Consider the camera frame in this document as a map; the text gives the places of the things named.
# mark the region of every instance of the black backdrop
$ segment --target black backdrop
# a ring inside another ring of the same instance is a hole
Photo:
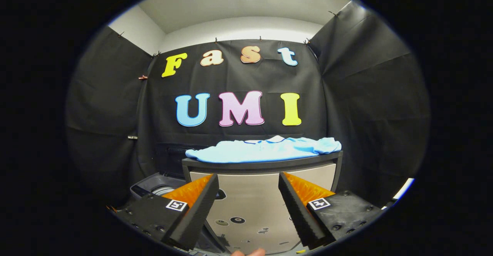
[[[241,50],[260,48],[261,59],[242,63]],[[278,49],[288,47],[290,66]],[[222,51],[224,61],[202,66],[203,54]],[[161,77],[167,58],[187,54],[171,76]],[[147,80],[139,80],[146,75]],[[243,101],[261,91],[264,124],[223,127],[218,95]],[[209,93],[206,119],[181,126],[175,98]],[[297,93],[299,126],[284,126],[282,93]],[[170,145],[213,146],[222,140],[334,137],[345,156],[338,190],[349,189],[384,206],[424,154],[429,131],[428,93],[409,48],[381,20],[349,3],[309,45],[275,40],[230,40],[183,47],[150,56],[108,27],[81,58],[67,97],[69,147],[85,181],[113,205],[128,188],[162,170],[180,175],[179,163],[161,157]],[[137,136],[138,140],[128,138]]]
[[[39,133],[53,136],[53,141],[43,139],[30,147],[29,151],[35,155],[27,152],[25,145],[19,145],[10,157],[10,166],[17,169],[25,166],[37,172],[33,182],[38,188],[31,190],[35,195],[31,198],[37,202],[38,214],[30,226],[43,228],[46,234],[35,236],[30,248],[44,251],[48,245],[49,251],[61,249],[72,254],[95,251],[99,254],[153,254],[158,249],[155,244],[115,222],[106,214],[102,202],[95,200],[94,194],[80,183],[67,153],[66,128],[61,126],[65,119],[65,94],[72,76],[69,70],[74,70],[88,38],[138,0],[62,1],[19,0],[16,3],[23,10],[29,10],[27,15],[19,16],[21,27],[26,30],[16,35],[12,43],[23,51],[32,43],[37,52],[30,55],[31,61],[26,61],[24,55],[8,61],[15,62],[16,72],[8,73],[7,79],[18,79],[19,84],[15,85],[19,90],[18,98],[26,98],[25,105],[16,104],[14,108],[17,112],[32,109],[37,116],[35,119],[33,115],[16,116],[25,121],[29,130],[26,138],[19,138],[19,144],[37,139]],[[487,243],[486,237],[474,231],[478,230],[477,221],[484,217],[487,201],[484,175],[490,161],[484,161],[481,155],[488,150],[484,128],[489,119],[482,91],[489,86],[489,73],[481,66],[486,50],[477,43],[484,37],[481,31],[485,24],[481,22],[479,10],[486,12],[487,3],[485,0],[363,1],[384,15],[416,49],[431,95],[431,138],[423,167],[409,194],[375,225],[339,244],[330,253],[474,254],[481,251]],[[19,14],[17,9],[14,6],[13,14]],[[34,25],[45,29],[32,29]],[[39,49],[35,43],[57,45]],[[33,104],[33,97],[40,103]],[[465,139],[458,141],[458,135],[465,135]],[[55,166],[40,165],[40,157],[49,159]],[[16,214],[25,212],[25,207],[16,207],[14,211]]]
[[[382,207],[426,150],[430,108],[421,68],[384,20],[350,2],[310,40],[319,59],[328,135],[343,144],[338,190]]]

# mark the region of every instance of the letter m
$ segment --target letter m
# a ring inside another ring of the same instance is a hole
[[[261,96],[262,93],[260,91],[250,91],[246,94],[243,103],[240,104],[238,98],[232,92],[219,94],[219,98],[222,100],[222,120],[219,125],[232,126],[234,122],[231,119],[231,114],[233,114],[236,123],[241,125],[247,112],[248,118],[245,120],[247,125],[264,124],[264,119],[260,113]]]

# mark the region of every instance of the sticker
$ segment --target sticker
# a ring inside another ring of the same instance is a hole
[[[187,54],[184,52],[183,54],[177,54],[176,56],[168,56],[166,58],[166,67],[164,68],[164,72],[162,73],[161,77],[168,77],[175,75],[176,69],[180,68],[181,66],[181,60],[186,59]]]
[[[234,119],[238,125],[241,125],[245,115],[248,112],[248,117],[245,123],[250,126],[264,124],[264,119],[260,112],[260,97],[262,92],[249,91],[243,103],[238,101],[238,98],[232,92],[225,92],[219,94],[219,99],[222,100],[222,119],[219,122],[220,126],[232,126],[234,124],[231,119],[233,114]]]
[[[330,206],[330,203],[328,203],[325,198],[320,198],[317,200],[310,201],[308,202],[308,204],[310,204],[312,209],[314,210],[318,210],[318,209],[322,209],[323,207]]]
[[[220,226],[228,226],[229,223],[227,221],[223,221],[221,219],[217,219],[216,221],[216,224],[220,225]]]
[[[243,63],[256,63],[262,58],[259,54],[260,48],[258,46],[246,46],[241,49],[240,60]]]
[[[265,234],[267,232],[269,232],[269,228],[268,227],[264,227],[264,228],[262,228],[262,230],[259,230],[257,233],[259,233],[259,234]]]
[[[231,217],[231,219],[229,219],[232,223],[236,223],[236,224],[242,224],[242,223],[245,223],[245,219],[242,219],[241,217]]]
[[[192,99],[190,95],[176,97],[176,120],[183,126],[199,126],[207,117],[207,99],[211,97],[209,93],[199,93],[195,99],[199,101],[199,113],[196,117],[188,116],[188,101]]]
[[[213,49],[211,51],[205,52],[202,57],[204,57],[200,61],[200,65],[202,66],[209,66],[212,64],[218,65],[224,61],[224,59],[222,58],[222,52],[218,49]]]
[[[284,100],[285,117],[282,120],[284,126],[298,126],[301,119],[298,117],[298,99],[297,93],[283,93],[280,98]]]
[[[166,206],[168,209],[175,210],[175,211],[183,211],[186,206],[186,202],[181,202],[181,201],[176,201],[176,200],[171,200],[169,204]]]
[[[298,65],[298,61],[293,60],[292,56],[294,56],[294,52],[290,51],[288,47],[283,47],[278,49],[280,55],[282,56],[282,61],[287,65],[296,66]]]

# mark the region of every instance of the folded cloth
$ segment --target folded cloth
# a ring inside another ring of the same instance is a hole
[[[221,141],[214,147],[187,150],[185,155],[206,163],[258,163],[284,161],[330,154],[342,149],[334,138],[283,138]]]

